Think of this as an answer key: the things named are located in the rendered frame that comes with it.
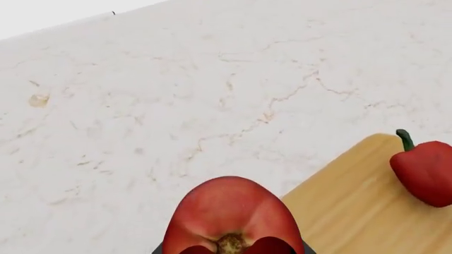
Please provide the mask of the red bell pepper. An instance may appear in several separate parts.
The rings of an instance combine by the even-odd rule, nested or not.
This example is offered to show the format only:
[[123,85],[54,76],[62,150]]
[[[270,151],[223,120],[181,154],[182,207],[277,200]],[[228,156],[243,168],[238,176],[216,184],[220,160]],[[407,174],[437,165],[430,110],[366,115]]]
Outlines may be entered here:
[[452,146],[440,141],[414,145],[410,134],[398,129],[403,152],[389,164],[402,185],[418,200],[432,207],[452,205]]

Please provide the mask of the wooden cutting board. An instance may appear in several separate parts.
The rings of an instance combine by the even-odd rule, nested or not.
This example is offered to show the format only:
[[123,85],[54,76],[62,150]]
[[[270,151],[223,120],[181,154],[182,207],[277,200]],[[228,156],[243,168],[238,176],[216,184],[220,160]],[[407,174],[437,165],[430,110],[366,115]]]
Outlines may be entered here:
[[402,149],[371,135],[283,196],[316,254],[452,254],[452,206],[405,190],[388,163]]

